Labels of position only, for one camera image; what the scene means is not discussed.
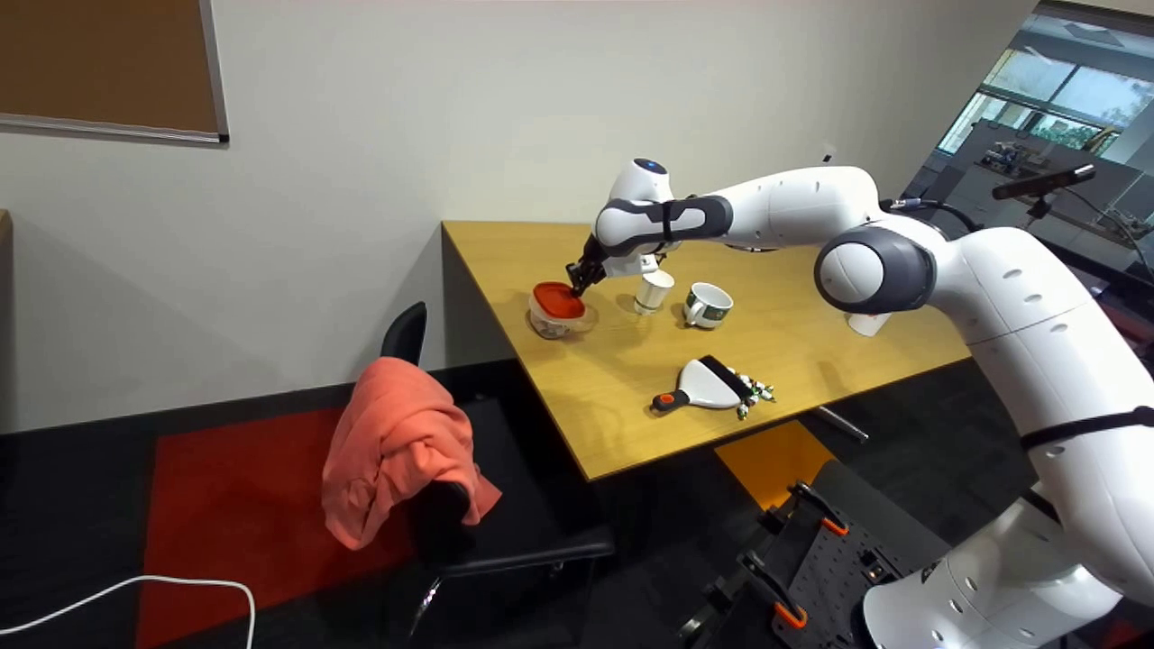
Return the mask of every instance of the white cable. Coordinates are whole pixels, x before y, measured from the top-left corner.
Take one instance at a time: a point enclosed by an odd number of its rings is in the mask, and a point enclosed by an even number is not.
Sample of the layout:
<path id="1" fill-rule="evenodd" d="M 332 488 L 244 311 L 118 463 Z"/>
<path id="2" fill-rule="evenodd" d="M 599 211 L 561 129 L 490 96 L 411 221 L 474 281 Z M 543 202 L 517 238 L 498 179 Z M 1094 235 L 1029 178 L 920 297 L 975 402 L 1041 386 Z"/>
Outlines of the white cable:
<path id="1" fill-rule="evenodd" d="M 2 635 L 26 635 L 26 631 L 43 629 L 43 625 L 49 625 L 49 620 L 58 620 L 58 617 L 67 617 L 67 613 L 77 613 L 77 608 L 84 608 L 84 607 L 91 607 L 91 601 L 97 601 L 97 598 L 108 598 L 111 590 L 121 590 L 121 589 L 131 589 L 131 585 L 149 585 L 149 582 L 151 582 L 151 585 L 187 585 L 187 589 L 232 589 L 232 590 L 240 590 L 240 596 L 244 596 L 244 607 L 250 607 L 244 649 L 252 649 L 252 643 L 255 643 L 255 598 L 252 598 L 252 590 L 250 590 L 240 582 L 169 577 L 169 572 L 137 572 L 137 577 L 115 582 L 111 589 L 102 589 L 102 590 L 94 590 L 94 596 L 88 596 L 88 598 L 77 598 L 77 601 L 55 608 L 55 613 L 43 613 L 43 617 L 26 620 L 26 625 L 13 625 L 13 629 L 0 629 L 0 640 L 2 640 Z"/>

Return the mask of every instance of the chair backrest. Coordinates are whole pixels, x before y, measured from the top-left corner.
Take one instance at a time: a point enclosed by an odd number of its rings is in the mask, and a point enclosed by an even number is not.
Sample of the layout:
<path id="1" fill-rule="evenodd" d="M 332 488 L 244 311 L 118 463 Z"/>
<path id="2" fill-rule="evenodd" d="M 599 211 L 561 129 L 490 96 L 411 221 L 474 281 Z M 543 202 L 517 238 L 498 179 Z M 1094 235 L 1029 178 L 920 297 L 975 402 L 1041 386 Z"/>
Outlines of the chair backrest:
<path id="1" fill-rule="evenodd" d="M 425 320 L 429 320 L 425 303 L 411 303 L 407 311 L 399 311 L 399 319 L 388 326 L 383 339 L 383 357 L 404 357 L 411 363 L 423 363 Z"/>

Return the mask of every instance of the chair leg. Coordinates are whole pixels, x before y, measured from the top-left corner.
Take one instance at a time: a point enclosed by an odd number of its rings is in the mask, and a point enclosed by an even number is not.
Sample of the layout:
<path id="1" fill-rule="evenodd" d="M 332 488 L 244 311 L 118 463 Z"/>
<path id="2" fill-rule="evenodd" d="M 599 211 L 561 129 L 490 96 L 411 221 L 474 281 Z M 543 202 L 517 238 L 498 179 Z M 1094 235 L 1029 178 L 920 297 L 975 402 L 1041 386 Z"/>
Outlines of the chair leg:
<path id="1" fill-rule="evenodd" d="M 411 613 L 407 640 L 413 640 L 413 635 L 417 635 L 417 629 L 423 629 L 423 620 L 425 620 L 425 613 L 429 613 L 429 607 L 433 607 L 436 590 L 440 590 L 440 577 L 433 577 L 433 585 L 425 589 L 425 596 L 423 596 L 417 608 Z"/>

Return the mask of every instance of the bulletin board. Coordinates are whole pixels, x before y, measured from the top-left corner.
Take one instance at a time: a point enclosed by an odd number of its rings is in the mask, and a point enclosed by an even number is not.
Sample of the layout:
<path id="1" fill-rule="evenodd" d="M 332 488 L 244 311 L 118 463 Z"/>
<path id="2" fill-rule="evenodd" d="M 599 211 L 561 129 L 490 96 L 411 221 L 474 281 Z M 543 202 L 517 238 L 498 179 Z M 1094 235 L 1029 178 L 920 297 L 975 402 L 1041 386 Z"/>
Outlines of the bulletin board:
<path id="1" fill-rule="evenodd" d="M 0 0 L 0 128 L 226 144 L 208 0 Z"/>

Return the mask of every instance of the wooden table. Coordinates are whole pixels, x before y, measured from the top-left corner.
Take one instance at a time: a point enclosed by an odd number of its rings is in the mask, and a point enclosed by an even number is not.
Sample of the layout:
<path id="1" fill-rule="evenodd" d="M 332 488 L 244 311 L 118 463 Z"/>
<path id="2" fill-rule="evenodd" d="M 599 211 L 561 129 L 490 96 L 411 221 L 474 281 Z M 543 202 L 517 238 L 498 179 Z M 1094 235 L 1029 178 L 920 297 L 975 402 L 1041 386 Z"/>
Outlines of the wooden table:
<path id="1" fill-rule="evenodd" d="M 877 339 L 855 337 L 844 314 L 815 291 L 815 248 L 731 253 L 716 241 L 686 241 L 667 257 L 664 272 L 678 286 L 664 311 L 630 308 L 638 277 L 607 277 L 584 291 L 599 319 L 584 339 L 541 339 L 528 326 L 531 290 L 567 281 L 561 267 L 579 257 L 587 232 L 587 225 L 445 225 L 587 481 L 755 432 L 966 357 L 938 311 L 893 314 Z M 716 333 L 683 329 L 686 290 L 701 277 L 734 297 Z M 648 402 L 676 391 L 683 363 L 701 354 L 767 384 L 775 402 L 756 404 L 748 417 L 703 406 L 648 414 Z"/>

